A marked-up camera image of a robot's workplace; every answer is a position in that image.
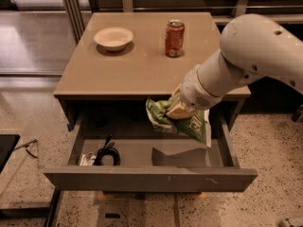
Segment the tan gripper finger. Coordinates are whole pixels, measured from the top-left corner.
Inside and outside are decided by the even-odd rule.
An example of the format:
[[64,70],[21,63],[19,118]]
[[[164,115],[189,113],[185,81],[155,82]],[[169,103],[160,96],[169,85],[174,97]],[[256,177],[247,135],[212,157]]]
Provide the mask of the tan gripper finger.
[[169,106],[166,116],[171,119],[184,119],[193,116],[193,111],[183,101],[177,100]]
[[178,87],[175,89],[175,91],[172,93],[171,97],[169,98],[170,106],[174,107],[178,105],[181,102],[180,94],[181,94],[181,85],[178,85]]

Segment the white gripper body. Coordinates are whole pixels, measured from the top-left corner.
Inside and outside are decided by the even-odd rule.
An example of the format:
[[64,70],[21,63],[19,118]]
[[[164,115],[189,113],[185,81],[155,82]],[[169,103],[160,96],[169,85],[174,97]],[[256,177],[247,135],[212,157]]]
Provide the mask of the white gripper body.
[[208,110],[222,101],[221,96],[212,96],[202,86],[198,78],[199,65],[193,67],[184,77],[180,85],[180,99],[189,112]]

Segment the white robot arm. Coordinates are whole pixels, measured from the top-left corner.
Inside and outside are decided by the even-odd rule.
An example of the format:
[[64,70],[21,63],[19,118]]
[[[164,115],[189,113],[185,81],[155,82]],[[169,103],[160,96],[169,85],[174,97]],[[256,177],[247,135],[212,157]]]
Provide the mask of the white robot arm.
[[220,48],[193,67],[169,99],[166,116],[188,118],[263,77],[303,92],[303,42],[271,19],[245,14],[223,29]]

